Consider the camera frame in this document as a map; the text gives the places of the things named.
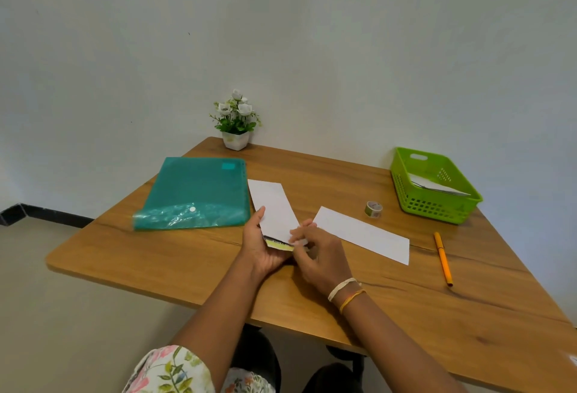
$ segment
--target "potted plant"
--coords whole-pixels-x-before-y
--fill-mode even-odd
[[[256,124],[262,126],[260,118],[247,101],[248,98],[243,97],[239,90],[234,90],[230,100],[215,103],[218,113],[210,115],[217,121],[215,128],[221,131],[224,145],[232,150],[245,148]]]

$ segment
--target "bracelet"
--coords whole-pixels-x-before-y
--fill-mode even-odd
[[[328,301],[332,302],[333,298],[336,296],[336,293],[338,293],[340,290],[342,290],[345,285],[347,285],[349,282],[357,282],[358,281],[355,278],[349,278],[347,280],[343,280],[340,284],[338,284],[334,290],[331,291],[331,293],[328,295]]]
[[[344,307],[347,306],[351,300],[355,299],[355,297],[357,297],[359,294],[362,294],[362,293],[366,293],[366,291],[365,290],[358,290],[355,294],[353,294],[352,296],[349,296],[348,299],[346,301],[344,301],[343,304],[340,306],[339,312],[342,314]]]

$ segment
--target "yellow bracelet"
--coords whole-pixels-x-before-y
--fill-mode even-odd
[[[352,296],[349,296],[347,298],[347,300],[344,301],[343,304],[340,306],[339,312],[342,314],[344,307],[347,306],[351,300],[355,299],[355,297],[357,297],[361,293],[366,293],[366,291],[365,290],[358,290],[355,294],[353,294]]]

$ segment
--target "left hand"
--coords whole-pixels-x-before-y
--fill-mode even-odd
[[[261,207],[256,211],[250,220],[246,222],[242,231],[242,247],[240,256],[247,258],[253,266],[253,271],[260,280],[267,274],[276,270],[286,259],[292,255],[291,251],[280,251],[267,247],[263,239],[263,233],[258,225],[264,216],[265,208]],[[316,227],[312,219],[302,222],[301,226]]]

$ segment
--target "floral clothing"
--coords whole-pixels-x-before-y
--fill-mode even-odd
[[[122,393],[214,393],[208,367],[183,346],[151,350],[136,366]],[[235,367],[221,393],[275,393],[262,376]]]

